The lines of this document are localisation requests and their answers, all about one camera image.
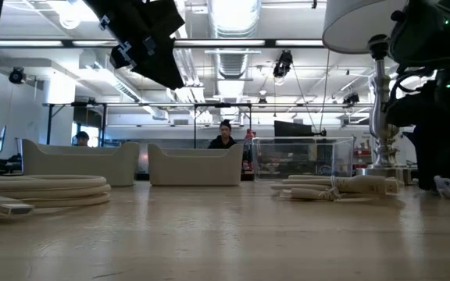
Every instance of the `coiled cable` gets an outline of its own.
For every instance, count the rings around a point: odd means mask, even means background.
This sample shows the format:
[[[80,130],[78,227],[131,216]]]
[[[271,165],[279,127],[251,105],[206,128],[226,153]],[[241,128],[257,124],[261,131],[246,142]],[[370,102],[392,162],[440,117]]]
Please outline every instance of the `coiled cable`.
[[[100,176],[0,176],[0,205],[6,200],[34,208],[97,205],[110,200],[110,190]]]

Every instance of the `wooden table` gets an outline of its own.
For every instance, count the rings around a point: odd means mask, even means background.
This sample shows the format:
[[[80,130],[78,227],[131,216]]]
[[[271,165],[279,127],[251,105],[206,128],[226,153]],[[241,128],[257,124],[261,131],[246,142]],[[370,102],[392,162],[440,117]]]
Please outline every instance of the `wooden table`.
[[[272,194],[138,183],[107,205],[0,220],[0,281],[450,280],[450,201]]]

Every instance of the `acrylic container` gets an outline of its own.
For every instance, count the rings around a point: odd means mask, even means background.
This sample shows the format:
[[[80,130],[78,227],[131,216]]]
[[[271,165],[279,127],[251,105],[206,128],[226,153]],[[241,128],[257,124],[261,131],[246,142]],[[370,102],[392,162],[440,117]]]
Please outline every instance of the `acrylic container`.
[[[255,137],[256,181],[290,175],[352,176],[354,137]]]

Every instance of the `computer monitor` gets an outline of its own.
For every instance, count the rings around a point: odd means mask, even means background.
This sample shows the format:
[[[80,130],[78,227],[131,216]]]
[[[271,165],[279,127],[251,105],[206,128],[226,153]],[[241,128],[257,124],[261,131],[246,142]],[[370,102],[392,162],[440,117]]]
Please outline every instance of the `computer monitor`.
[[[289,123],[282,121],[273,122],[275,137],[313,137],[311,125]]]

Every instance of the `lamp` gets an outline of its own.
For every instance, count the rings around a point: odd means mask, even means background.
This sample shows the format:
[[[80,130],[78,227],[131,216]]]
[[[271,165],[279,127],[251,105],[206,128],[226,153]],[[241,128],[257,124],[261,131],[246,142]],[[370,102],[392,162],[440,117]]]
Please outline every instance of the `lamp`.
[[[341,54],[368,54],[367,42],[378,34],[389,35],[395,10],[407,0],[328,0],[323,43]]]
[[[396,160],[393,147],[398,128],[385,122],[381,106],[390,99],[391,78],[385,71],[389,35],[395,26],[391,14],[403,10],[407,0],[328,0],[324,20],[323,43],[331,51],[343,54],[371,54],[375,74],[371,80],[374,107],[370,114],[370,132],[377,140],[376,161],[360,175],[396,177],[407,181],[408,170]]]

